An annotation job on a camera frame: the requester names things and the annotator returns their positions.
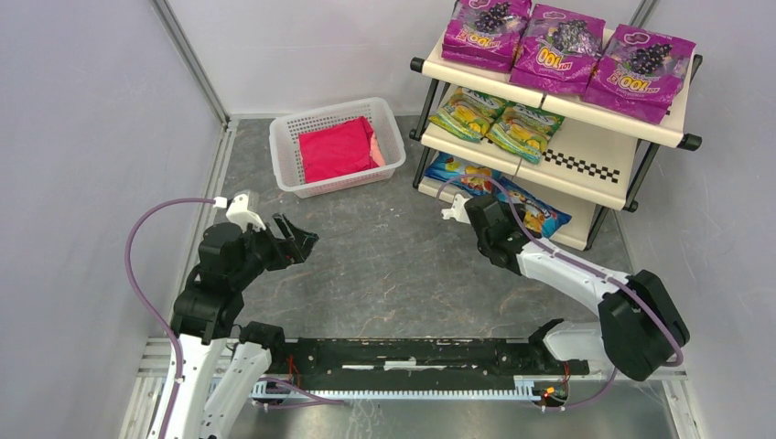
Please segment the purple grape candy bag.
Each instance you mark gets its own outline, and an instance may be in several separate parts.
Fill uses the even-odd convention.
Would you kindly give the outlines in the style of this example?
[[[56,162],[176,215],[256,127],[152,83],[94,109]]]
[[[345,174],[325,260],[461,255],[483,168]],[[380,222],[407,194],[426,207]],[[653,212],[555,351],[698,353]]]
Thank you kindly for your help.
[[[533,7],[524,0],[457,1],[441,57],[497,72],[511,70]]]
[[[581,100],[659,124],[684,87],[695,47],[690,40],[620,24]]]
[[[582,95],[602,55],[606,21],[535,5],[509,83],[553,94]]]

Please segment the blue slendy bag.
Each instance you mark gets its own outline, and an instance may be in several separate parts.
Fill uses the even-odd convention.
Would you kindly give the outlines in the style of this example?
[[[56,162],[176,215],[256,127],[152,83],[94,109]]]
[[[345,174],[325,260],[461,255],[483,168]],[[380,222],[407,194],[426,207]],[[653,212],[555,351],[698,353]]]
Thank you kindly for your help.
[[[518,210],[522,209],[524,212],[523,222],[526,228],[532,232],[540,232],[544,238],[549,239],[571,221],[571,215],[544,203],[510,179],[500,177],[498,182],[507,190],[508,194],[505,195],[500,189],[495,189],[494,194],[497,199],[504,203],[507,203],[507,199],[511,199]]]
[[[501,171],[482,166],[454,155],[439,152],[424,171],[424,176],[440,182],[451,181],[472,196],[488,195],[493,192],[491,179],[498,180]]]

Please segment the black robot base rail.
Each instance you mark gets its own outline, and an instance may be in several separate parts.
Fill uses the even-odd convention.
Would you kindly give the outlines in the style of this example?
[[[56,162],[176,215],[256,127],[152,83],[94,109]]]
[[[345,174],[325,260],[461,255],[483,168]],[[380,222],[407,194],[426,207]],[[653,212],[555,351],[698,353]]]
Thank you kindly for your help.
[[[251,322],[238,340],[268,348],[268,375],[305,391],[509,391],[517,377],[555,380],[590,371],[585,360],[557,359],[541,337],[310,338],[288,340],[281,327]]]

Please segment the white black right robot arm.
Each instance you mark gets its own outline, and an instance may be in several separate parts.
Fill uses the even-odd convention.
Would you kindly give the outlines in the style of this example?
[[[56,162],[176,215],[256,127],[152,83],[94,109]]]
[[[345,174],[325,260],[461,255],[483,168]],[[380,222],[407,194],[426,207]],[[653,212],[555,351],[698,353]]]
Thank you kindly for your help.
[[[560,321],[542,331],[539,342],[553,359],[608,362],[636,381],[682,363],[689,329],[656,274],[614,271],[566,252],[523,230],[510,205],[493,195],[456,195],[443,216],[470,225],[491,264],[546,284],[597,317],[592,324]]]

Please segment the green Fox's candy bag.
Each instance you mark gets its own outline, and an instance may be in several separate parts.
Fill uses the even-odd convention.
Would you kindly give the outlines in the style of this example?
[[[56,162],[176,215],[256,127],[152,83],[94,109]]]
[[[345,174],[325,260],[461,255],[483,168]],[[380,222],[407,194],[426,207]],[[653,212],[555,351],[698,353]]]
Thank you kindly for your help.
[[[538,165],[564,121],[562,115],[510,102],[486,137],[502,150]]]

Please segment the blue Slendy bag front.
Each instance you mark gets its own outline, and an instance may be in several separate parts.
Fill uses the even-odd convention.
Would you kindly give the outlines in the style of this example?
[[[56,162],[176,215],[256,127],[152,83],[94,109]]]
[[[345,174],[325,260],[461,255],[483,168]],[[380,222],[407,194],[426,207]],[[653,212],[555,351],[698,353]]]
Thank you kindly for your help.
[[[424,176],[440,182],[451,181],[472,196],[488,195],[493,192],[491,179],[498,180],[501,171],[482,166],[454,155],[439,152],[424,171]]]

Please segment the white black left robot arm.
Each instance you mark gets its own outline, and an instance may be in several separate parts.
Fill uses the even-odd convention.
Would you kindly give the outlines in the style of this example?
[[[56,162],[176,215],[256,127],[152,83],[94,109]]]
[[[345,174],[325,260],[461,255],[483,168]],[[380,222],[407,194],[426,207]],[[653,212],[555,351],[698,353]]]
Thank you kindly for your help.
[[[318,235],[275,214],[282,235],[251,222],[208,227],[199,262],[173,306],[176,340],[150,438],[225,438],[253,386],[280,359],[281,327],[251,322],[240,333],[220,381],[216,369],[238,315],[243,291],[261,274],[307,260]]]

